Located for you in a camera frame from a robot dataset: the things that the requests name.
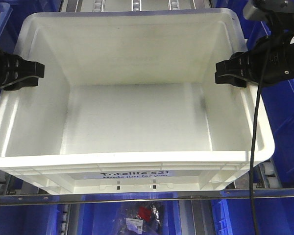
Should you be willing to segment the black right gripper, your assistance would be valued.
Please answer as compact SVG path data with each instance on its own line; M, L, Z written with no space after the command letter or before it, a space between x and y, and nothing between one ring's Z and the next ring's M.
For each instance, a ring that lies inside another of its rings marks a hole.
M294 79L294 33L263 37L253 49L235 52L228 60L216 63L216 84L246 88L248 82L256 84L261 78L264 86Z

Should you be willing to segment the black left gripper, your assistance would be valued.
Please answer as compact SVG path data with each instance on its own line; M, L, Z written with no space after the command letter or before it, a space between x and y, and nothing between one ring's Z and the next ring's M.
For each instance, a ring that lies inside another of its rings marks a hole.
M13 67L20 78L27 78L13 84ZM16 91L25 87L38 86L38 78L44 78L45 65L35 61L28 61L15 54L0 49L0 90Z

